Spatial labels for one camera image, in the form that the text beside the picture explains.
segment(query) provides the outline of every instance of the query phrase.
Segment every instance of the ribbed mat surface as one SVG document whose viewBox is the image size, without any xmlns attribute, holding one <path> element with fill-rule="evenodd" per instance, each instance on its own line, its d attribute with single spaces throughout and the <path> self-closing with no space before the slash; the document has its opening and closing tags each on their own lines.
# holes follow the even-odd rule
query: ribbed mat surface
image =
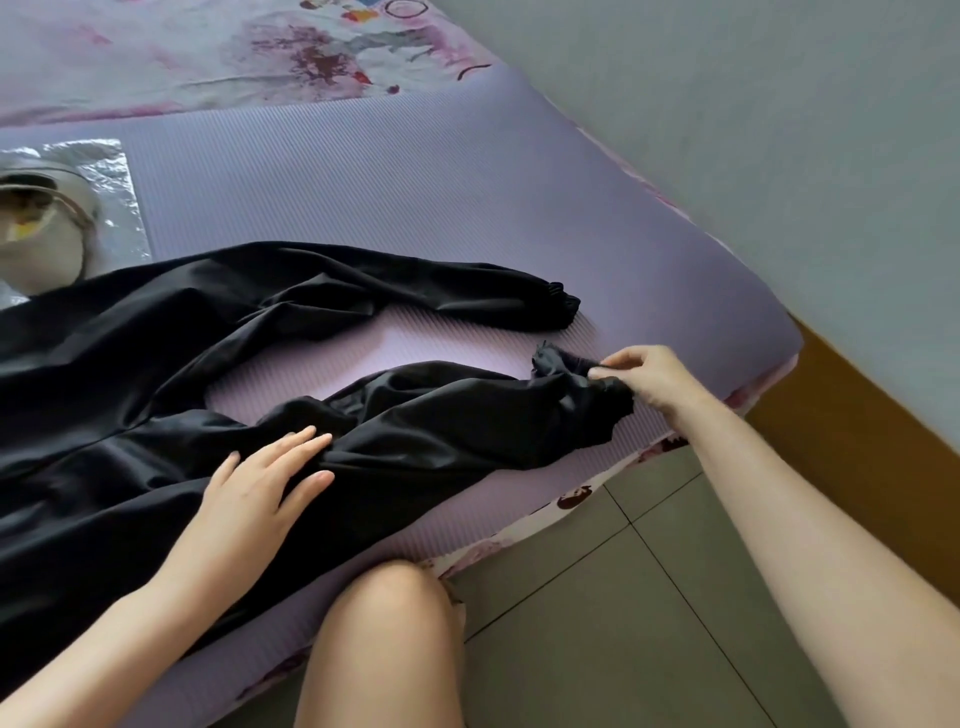
<svg viewBox="0 0 960 728">
<path fill-rule="evenodd" d="M 0 130 L 0 148 L 104 136 L 123 141 L 157 258 L 257 239 L 343 243 L 507 265 L 562 281 L 583 299 L 569 330 L 541 336 L 393 307 L 334 340 L 278 346 L 211 388 L 210 406 L 238 420 L 409 361 L 448 359 L 527 376 L 545 337 L 594 357 L 666 343 L 720 395 L 801 345 L 763 283 L 505 67 L 440 91 L 382 99 Z M 338 587 L 361 569 L 489 536 L 664 431 L 658 415 L 639 408 L 605 446 L 535 472 L 494 473 L 181 661 L 127 724 L 205 724 L 302 644 Z"/>
</svg>

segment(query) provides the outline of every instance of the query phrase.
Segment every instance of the gray tile floor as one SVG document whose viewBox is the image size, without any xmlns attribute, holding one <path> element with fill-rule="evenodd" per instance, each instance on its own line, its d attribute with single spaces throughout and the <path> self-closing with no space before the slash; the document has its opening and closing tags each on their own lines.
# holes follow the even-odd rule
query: gray tile floor
<svg viewBox="0 0 960 728">
<path fill-rule="evenodd" d="M 690 448 L 454 583 L 470 728 L 844 725 Z M 219 728 L 289 726 L 298 681 Z"/>
</svg>

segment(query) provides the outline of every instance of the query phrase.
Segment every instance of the right hand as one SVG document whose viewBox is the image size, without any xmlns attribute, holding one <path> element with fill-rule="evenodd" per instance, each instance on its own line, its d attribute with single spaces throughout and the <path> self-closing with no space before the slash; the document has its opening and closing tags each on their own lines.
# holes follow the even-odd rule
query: right hand
<svg viewBox="0 0 960 728">
<path fill-rule="evenodd" d="M 589 371 L 591 379 L 615 376 L 641 400 L 655 407 L 674 429 L 680 413 L 715 397 L 692 375 L 669 347 L 635 346 L 621 349 Z"/>
</svg>

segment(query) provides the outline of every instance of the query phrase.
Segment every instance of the black fabric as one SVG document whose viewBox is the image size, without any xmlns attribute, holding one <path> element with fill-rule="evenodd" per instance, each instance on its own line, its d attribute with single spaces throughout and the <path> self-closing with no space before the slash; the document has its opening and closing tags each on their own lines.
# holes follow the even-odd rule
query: black fabric
<svg viewBox="0 0 960 728">
<path fill-rule="evenodd" d="M 325 339 L 387 303 L 539 330 L 570 324 L 558 283 L 486 264 L 340 246 L 251 243 L 129 268 L 0 312 L 0 693 L 157 569 L 232 450 L 316 425 L 304 469 L 334 485 L 208 643 L 501 468 L 606 442 L 633 409 L 591 362 L 541 347 L 520 381 L 442 361 L 288 401 L 253 426 L 204 389 L 277 340 Z"/>
</svg>

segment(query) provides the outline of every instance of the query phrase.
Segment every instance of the tile grout line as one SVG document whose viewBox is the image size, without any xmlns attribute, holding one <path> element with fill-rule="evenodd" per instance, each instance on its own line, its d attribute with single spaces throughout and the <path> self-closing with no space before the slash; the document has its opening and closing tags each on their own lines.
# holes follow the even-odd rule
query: tile grout line
<svg viewBox="0 0 960 728">
<path fill-rule="evenodd" d="M 520 606 L 520 604 L 522 604 L 522 603 L 525 602 L 527 599 L 529 599 L 531 596 L 533 596 L 534 594 L 536 594 L 537 592 L 539 592 L 541 589 L 543 589 L 543 587 L 545 587 L 547 584 L 549 584 L 550 582 L 554 581 L 554 580 L 555 580 L 557 577 L 559 577 L 561 574 L 563 574 L 563 573 L 565 573 L 566 571 L 569 571 L 570 569 L 572 569 L 573 567 L 575 567 L 575 566 L 576 566 L 577 564 L 579 564 L 581 561 L 583 561 L 583 560 L 586 559 L 588 556 L 590 556 L 590 554 L 593 553 L 597 548 L 599 548 L 600 546 L 602 546 L 603 544 L 605 544 L 607 541 L 609 541 L 609 540 L 610 540 L 611 538 L 613 538 L 614 536 L 619 536 L 619 535 L 620 535 L 621 533 L 623 533 L 625 530 L 627 530 L 628 528 L 630 528 L 631 525 L 632 525 L 632 524 L 630 523 L 630 519 L 627 519 L 627 524 L 626 524 L 626 525 L 621 526 L 620 528 L 617 528 L 614 533 L 612 533 L 612 534 L 611 534 L 610 536 L 608 536 L 606 539 L 604 539 L 604 540 L 601 541 L 599 544 L 597 544 L 596 546 L 594 546 L 591 550 L 589 550 L 589 551 L 588 551 L 587 553 L 585 553 L 583 556 L 578 557 L 572 564 L 564 567 L 563 569 L 561 569 L 560 571 L 558 571 L 557 573 L 555 573 L 553 576 L 551 576 L 549 579 L 547 579 L 547 580 L 544 581 L 542 584 L 540 584 L 534 591 L 532 591 L 531 593 L 529 593 L 527 596 L 525 596 L 525 597 L 524 597 L 523 599 L 521 599 L 519 602 L 517 602 L 516 604 L 514 604 L 513 606 L 511 606 L 509 609 L 505 610 L 504 612 L 502 612 L 501 614 L 497 615 L 496 617 L 494 617 L 493 619 L 491 619 L 489 622 L 487 622 L 486 624 L 484 624 L 482 627 L 480 627 L 480 629 L 478 629 L 478 630 L 477 630 L 476 632 L 474 632 L 472 635 L 470 635 L 469 637 L 467 637 L 466 642 L 469 642 L 469 641 L 472 640 L 474 637 L 476 637 L 477 635 L 479 635 L 481 632 L 483 632 L 484 630 L 486 630 L 488 627 L 496 624 L 501 618 L 506 617 L 508 614 L 510 614 L 511 612 L 513 612 L 514 609 L 516 609 L 518 606 Z"/>
<path fill-rule="evenodd" d="M 630 523 L 639 521 L 639 520 L 642 519 L 644 516 L 646 516 L 648 513 L 650 513 L 650 511 L 652 511 L 654 508 L 656 508 L 658 505 L 660 505 L 661 503 L 663 503 L 663 502 L 666 501 L 666 500 L 671 499 L 673 496 L 675 496 L 677 493 L 679 493 L 679 492 L 680 492 L 681 490 L 683 490 L 686 486 L 688 486 L 690 483 L 692 483 L 694 480 L 696 480 L 698 477 L 700 477 L 700 476 L 703 475 L 703 474 L 704 474 L 704 472 L 703 472 L 703 471 L 700 471 L 699 473 L 697 473 L 696 475 L 694 475 L 693 477 L 691 477 L 689 480 L 687 480 L 682 486 L 680 486 L 680 488 L 678 488 L 677 490 L 672 491 L 672 492 L 669 493 L 668 495 L 662 497 L 660 500 L 658 500 L 658 501 L 657 501 L 656 503 L 654 503 L 652 506 L 650 506 L 649 508 L 647 508 L 643 513 L 641 513 L 641 514 L 640 514 L 639 516 L 637 516 L 635 519 L 631 519 L 630 516 L 627 516 L 627 512 L 624 511 L 623 508 L 620 508 L 620 511 L 623 513 L 624 516 L 627 516 L 627 521 L 629 521 Z M 613 498 L 613 502 L 616 503 L 616 498 L 613 497 L 613 493 L 610 493 L 610 497 Z"/>
<path fill-rule="evenodd" d="M 675 491 L 675 492 L 676 492 L 676 493 L 679 493 L 682 489 L 683 489 L 683 488 L 678 488 L 677 491 Z M 683 591 L 681 590 L 681 588 L 677 585 L 677 582 L 675 582 L 675 581 L 673 580 L 673 577 L 670 575 L 670 572 L 666 570 L 666 567 L 663 565 L 663 563 L 662 563 L 662 562 L 660 561 L 660 559 L 657 557 L 657 554 L 654 552 L 654 550 L 653 550 L 652 548 L 650 548 L 650 545 L 647 544 L 646 539 L 644 539 L 643 536 L 640 534 L 639 529 L 636 527 L 636 525 L 635 525 L 633 522 L 630 523 L 630 527 L 634 530 L 634 533 L 636 533 L 637 537 L 643 542 L 643 545 L 646 546 L 647 550 L 650 551 L 650 555 L 654 557 L 654 561 L 657 562 L 657 565 L 660 567 L 660 569 L 663 571 L 663 573 L 666 574 L 666 577 L 670 580 L 670 583 L 673 584 L 673 588 L 677 590 L 677 594 L 680 595 L 680 597 L 681 597 L 681 598 L 684 600 L 684 602 L 686 603 L 686 606 L 689 607 L 690 612 L 693 614 L 694 617 L 697 618 L 697 621 L 700 622 L 701 626 L 704 628 L 704 631 L 709 635 L 709 637 L 710 637 L 710 639 L 712 640 L 712 642 L 717 646 L 717 649 L 720 650 L 720 654 L 724 656 L 724 659 L 727 661 L 727 663 L 728 663 L 728 664 L 730 665 L 730 667 L 733 669 L 733 672 L 736 673 L 736 676 L 737 676 L 738 678 L 740 678 L 740 682 L 743 683 L 743 687 L 745 687 L 745 688 L 747 689 L 747 692 L 748 692 L 748 693 L 750 694 L 750 696 L 754 699 L 754 702 L 759 706 L 760 710 L 763 711 L 763 714 L 764 714 L 765 716 L 767 716 L 767 720 L 770 721 L 770 724 L 771 724 L 772 726 L 774 726 L 774 728 L 777 728 L 777 723 L 774 721 L 773 717 L 772 717 L 769 713 L 767 713 L 767 709 L 764 707 L 763 703 L 760 702 L 760 699 L 759 699 L 758 697 L 756 697 L 756 693 L 754 692 L 754 689 L 750 687 L 750 683 L 748 683 L 748 682 L 746 681 L 746 679 L 743 677 L 743 675 L 740 674 L 740 670 L 738 670 L 738 669 L 736 668 L 736 665 L 733 663 L 733 660 L 730 659 L 730 655 L 728 655 L 727 652 L 724 651 L 724 648 L 720 645 L 720 643 L 717 641 L 717 639 L 713 636 L 713 633 L 710 632 L 710 630 L 708 629 L 707 625 L 704 624 L 704 621 L 703 621 L 702 619 L 700 619 L 700 615 L 697 614 L 697 610 L 695 610 L 695 609 L 693 608 L 693 605 L 690 604 L 690 602 L 689 602 L 689 600 L 686 598 L 686 595 L 684 594 L 684 592 L 683 592 Z"/>
</svg>

